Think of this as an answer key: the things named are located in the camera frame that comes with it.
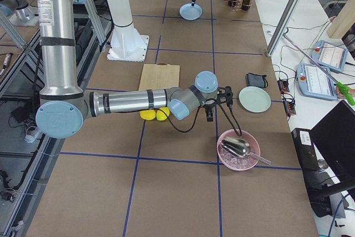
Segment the spoon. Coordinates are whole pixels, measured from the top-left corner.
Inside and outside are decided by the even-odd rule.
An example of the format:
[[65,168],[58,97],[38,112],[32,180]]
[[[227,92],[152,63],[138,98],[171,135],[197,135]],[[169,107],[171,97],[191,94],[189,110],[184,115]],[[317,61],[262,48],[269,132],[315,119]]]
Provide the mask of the spoon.
[[251,156],[261,162],[264,162],[267,165],[271,165],[271,161],[258,156],[257,154],[251,151],[251,147],[247,141],[244,139],[237,139],[232,137],[227,137],[222,140],[223,148],[227,150],[229,153],[234,155],[235,157],[245,158],[247,156]]

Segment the ladle handle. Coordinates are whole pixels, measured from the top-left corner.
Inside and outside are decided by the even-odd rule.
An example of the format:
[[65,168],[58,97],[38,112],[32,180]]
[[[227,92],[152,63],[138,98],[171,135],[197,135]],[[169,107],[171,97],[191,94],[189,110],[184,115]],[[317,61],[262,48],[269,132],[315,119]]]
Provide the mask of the ladle handle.
[[261,161],[261,162],[264,162],[267,165],[271,165],[271,161],[270,160],[267,160],[266,158],[260,157],[257,154],[254,154],[253,152],[250,152],[249,155],[252,156],[253,158]]

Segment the light blue plate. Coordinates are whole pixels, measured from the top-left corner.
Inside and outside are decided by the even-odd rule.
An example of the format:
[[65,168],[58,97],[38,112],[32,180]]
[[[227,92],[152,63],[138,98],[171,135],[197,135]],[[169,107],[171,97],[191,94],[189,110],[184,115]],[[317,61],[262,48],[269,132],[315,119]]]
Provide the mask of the light blue plate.
[[202,15],[202,8],[197,4],[192,6],[191,3],[188,3],[180,8],[180,15],[188,21],[193,21],[200,18]]
[[248,86],[239,93],[239,101],[250,112],[260,113],[267,111],[271,105],[271,98],[263,89]]

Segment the white table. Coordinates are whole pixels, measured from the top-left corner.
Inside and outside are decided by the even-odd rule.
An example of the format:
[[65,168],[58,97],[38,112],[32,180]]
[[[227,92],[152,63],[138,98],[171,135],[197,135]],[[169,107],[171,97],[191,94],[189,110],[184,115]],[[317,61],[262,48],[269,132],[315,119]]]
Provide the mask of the white table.
[[[255,0],[257,4],[257,9],[259,12],[260,20],[263,24],[271,24],[276,26],[280,17],[283,13],[283,10],[288,2],[288,0]],[[291,20],[288,24],[289,27],[296,28],[313,28],[315,26],[321,26],[326,21],[328,17],[324,12],[322,6],[319,4],[318,0],[301,0],[291,17]],[[271,36],[267,31],[272,33],[275,31],[273,26],[263,26],[265,38],[267,44],[269,44]],[[314,47],[314,38],[319,34],[321,27],[315,29],[290,29],[287,35],[297,43],[301,48],[313,48]],[[335,44],[342,44],[341,39],[330,39],[326,31],[320,37],[320,40],[330,41]],[[274,69],[281,70],[286,72],[289,77],[294,77],[295,73],[283,66],[280,65],[280,51],[282,46],[291,46],[292,45],[281,38],[274,54],[272,55],[272,63],[275,64]],[[309,63],[308,59],[305,58],[300,52],[294,51],[290,48],[284,47],[282,50],[282,64],[288,66],[291,69],[296,70],[300,62]],[[347,61],[354,63],[353,58],[348,54]],[[344,72],[355,75],[355,67],[351,65],[346,65]],[[345,76],[343,74],[334,74],[332,75],[338,79],[343,84],[355,82],[355,78]],[[297,115],[292,116],[289,120],[290,130],[295,128],[307,128],[312,129],[339,101],[327,101],[320,100],[316,98],[304,97],[301,95],[297,84],[294,86],[294,79],[290,79],[290,93],[295,97],[296,100],[296,112]],[[331,170],[329,170],[329,175],[334,176]],[[353,200],[350,197],[347,197],[347,200],[350,202],[351,207],[355,206]],[[345,224],[345,227],[337,228],[333,227],[331,236],[341,236],[341,234],[347,234],[350,236],[355,236],[355,213],[352,211],[346,211],[346,219],[337,219],[339,224]],[[320,235],[328,235],[329,226],[332,221],[331,216],[325,216],[323,218],[318,218],[315,216],[315,221],[317,224],[318,232]]]

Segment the black monitor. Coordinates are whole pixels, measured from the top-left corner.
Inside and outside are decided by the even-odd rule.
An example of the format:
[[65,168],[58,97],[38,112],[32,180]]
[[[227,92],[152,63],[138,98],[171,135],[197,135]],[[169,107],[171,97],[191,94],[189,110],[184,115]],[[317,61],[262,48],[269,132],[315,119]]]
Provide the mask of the black monitor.
[[310,136],[319,152],[341,181],[314,197],[348,190],[355,200],[355,111],[339,102],[313,129]]

